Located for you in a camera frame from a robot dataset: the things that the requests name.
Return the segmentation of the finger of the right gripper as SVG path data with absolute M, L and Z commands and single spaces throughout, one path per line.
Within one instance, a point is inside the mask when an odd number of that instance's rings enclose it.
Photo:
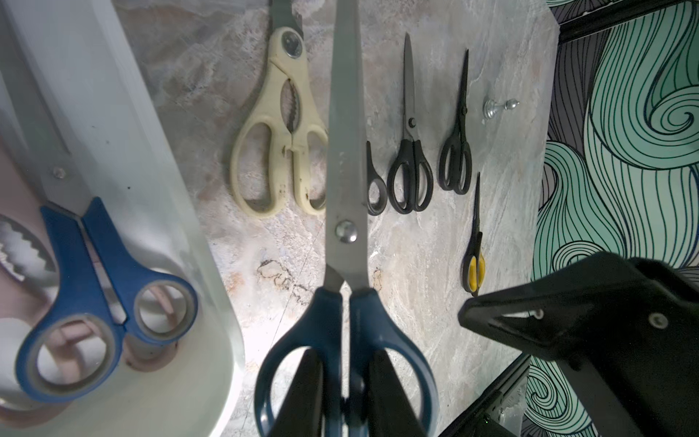
M 534 282 L 466 300 L 460 326 L 547 361 L 563 360 L 609 327 L 644 286 L 631 262 L 598 253 Z

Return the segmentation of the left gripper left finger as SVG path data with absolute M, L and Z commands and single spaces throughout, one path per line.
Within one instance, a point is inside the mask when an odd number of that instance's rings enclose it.
M 307 349 L 292 380 L 269 436 L 321 435 L 324 368 L 318 353 Z

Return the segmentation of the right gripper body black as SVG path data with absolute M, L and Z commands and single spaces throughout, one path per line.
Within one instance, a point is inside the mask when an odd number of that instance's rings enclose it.
M 560 362 L 602 436 L 698 433 L 698 288 L 657 260 L 591 256 L 547 277 L 571 310 Z

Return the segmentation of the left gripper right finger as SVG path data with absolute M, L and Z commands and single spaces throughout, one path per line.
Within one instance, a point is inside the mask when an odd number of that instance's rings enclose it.
M 386 351 L 376 351 L 368 374 L 369 436 L 425 436 Z

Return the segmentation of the yellow handled scissors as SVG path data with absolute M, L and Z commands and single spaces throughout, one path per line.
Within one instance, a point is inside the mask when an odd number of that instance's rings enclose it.
M 475 187 L 471 238 L 462 260 L 462 287 L 477 296 L 484 282 L 486 263 L 482 255 L 483 233 L 480 227 L 481 173 L 478 173 Z

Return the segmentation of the dark teal handled scissors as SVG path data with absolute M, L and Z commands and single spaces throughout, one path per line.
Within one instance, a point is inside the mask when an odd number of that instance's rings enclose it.
M 365 143 L 359 5 L 341 1 L 329 99 L 325 276 L 302 316 L 269 350 L 258 371 L 254 409 L 263 436 L 269 436 L 307 349 L 318 353 L 324 368 L 320 436 L 369 436 L 369 364 L 381 350 L 388 353 L 425 436 L 434 433 L 439 397 L 433 372 L 370 284 Z

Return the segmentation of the large black scissors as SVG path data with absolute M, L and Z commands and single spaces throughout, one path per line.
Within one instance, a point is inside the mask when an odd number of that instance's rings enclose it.
M 438 165 L 440 187 L 446 191 L 453 191 L 457 195 L 468 193 L 473 174 L 471 146 L 465 131 L 465 119 L 468 113 L 469 52 L 469 49 L 466 49 L 464 53 L 453 131 L 442 145 Z

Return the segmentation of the black medium scissors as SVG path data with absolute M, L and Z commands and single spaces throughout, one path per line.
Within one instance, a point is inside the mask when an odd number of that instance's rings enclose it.
M 411 37 L 405 35 L 403 51 L 403 123 L 398 155 L 387 179 L 389 201 L 407 215 L 427 209 L 433 198 L 433 171 L 424 155 L 416 113 L 414 61 Z

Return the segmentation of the white plastic storage box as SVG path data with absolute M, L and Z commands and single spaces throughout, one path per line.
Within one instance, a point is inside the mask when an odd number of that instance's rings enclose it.
M 87 185 L 129 252 L 181 274 L 200 311 L 174 360 L 154 373 L 120 364 L 96 391 L 28 436 L 219 436 L 245 373 L 240 325 L 109 1 L 5 1 L 13 30 Z

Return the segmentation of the small black scissors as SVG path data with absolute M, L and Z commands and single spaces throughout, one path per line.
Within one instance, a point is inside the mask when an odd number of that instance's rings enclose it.
M 379 216 L 385 211 L 388 204 L 388 190 L 383 178 L 376 171 L 371 154 L 371 142 L 366 142 L 366 164 L 367 164 L 367 207 L 371 216 Z M 376 200 L 371 199 L 371 189 L 377 189 Z

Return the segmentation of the blue handled scissors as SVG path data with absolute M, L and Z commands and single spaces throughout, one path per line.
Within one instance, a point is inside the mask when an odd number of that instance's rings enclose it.
M 41 187 L 40 222 L 59 275 L 58 295 L 25 337 L 15 375 L 21 389 L 38 402 L 70 402 L 113 373 L 126 335 L 165 347 L 187 334 L 198 315 L 198 296 L 186 280 L 148 269 L 131 256 L 103 200 L 87 187 L 7 27 L 1 31 L 1 74 L 33 165 L 30 173 Z M 168 331 L 149 328 L 140 312 L 143 295 L 156 287 L 175 289 L 184 299 L 184 315 Z M 96 329 L 106 346 L 104 358 L 81 381 L 51 382 L 40 373 L 39 353 L 54 331 L 77 322 Z

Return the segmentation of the cream handled scissors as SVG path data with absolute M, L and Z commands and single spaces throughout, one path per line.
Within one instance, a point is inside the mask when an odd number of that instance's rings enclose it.
M 326 200 L 311 198 L 311 149 L 309 136 L 315 135 L 322 145 L 329 144 L 328 130 L 320 118 L 311 91 L 309 61 L 301 18 L 294 14 L 288 0 L 270 2 L 271 31 L 268 40 L 267 65 L 260 94 L 240 129 L 231 151 L 229 179 L 232 196 L 238 207 L 251 217 L 265 219 L 278 214 L 285 206 L 289 174 L 285 160 L 292 156 L 293 194 L 300 209 L 309 215 L 320 215 Z M 282 115 L 281 96 L 290 85 L 296 101 L 296 126 L 289 127 Z M 254 209 L 244 198 L 238 183 L 238 162 L 249 131 L 264 125 L 270 132 L 269 143 L 269 206 Z

